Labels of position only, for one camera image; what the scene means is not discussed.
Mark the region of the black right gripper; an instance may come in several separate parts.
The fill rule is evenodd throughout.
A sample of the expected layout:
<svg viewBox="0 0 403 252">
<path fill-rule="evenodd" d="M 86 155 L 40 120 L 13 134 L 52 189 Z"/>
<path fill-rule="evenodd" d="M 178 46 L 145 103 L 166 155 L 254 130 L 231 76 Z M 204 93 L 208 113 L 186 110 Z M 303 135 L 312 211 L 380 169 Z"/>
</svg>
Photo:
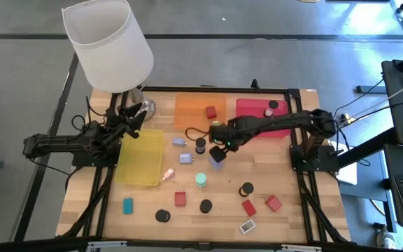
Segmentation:
<svg viewBox="0 0 403 252">
<path fill-rule="evenodd" d="M 229 120 L 227 124 L 211 125 L 208 129 L 208 138 L 211 143 L 223 145 L 228 151 L 238 151 L 239 138 L 236 136 L 236 120 Z M 222 162 L 226 153 L 219 146 L 209 150 L 211 157 L 216 162 Z"/>
</svg>

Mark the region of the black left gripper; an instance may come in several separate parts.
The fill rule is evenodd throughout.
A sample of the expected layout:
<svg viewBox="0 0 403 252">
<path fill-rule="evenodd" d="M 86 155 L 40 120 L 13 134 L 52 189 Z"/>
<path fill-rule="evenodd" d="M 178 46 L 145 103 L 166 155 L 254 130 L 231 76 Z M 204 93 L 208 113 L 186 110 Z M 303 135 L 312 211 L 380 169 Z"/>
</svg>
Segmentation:
<svg viewBox="0 0 403 252">
<path fill-rule="evenodd" d="M 133 104 L 132 106 L 119 106 L 119 109 L 106 109 L 106 135 L 105 140 L 118 140 L 123 138 L 126 133 L 131 137 L 139 137 L 138 131 L 141 129 L 147 112 L 142 111 L 142 104 Z"/>
</svg>

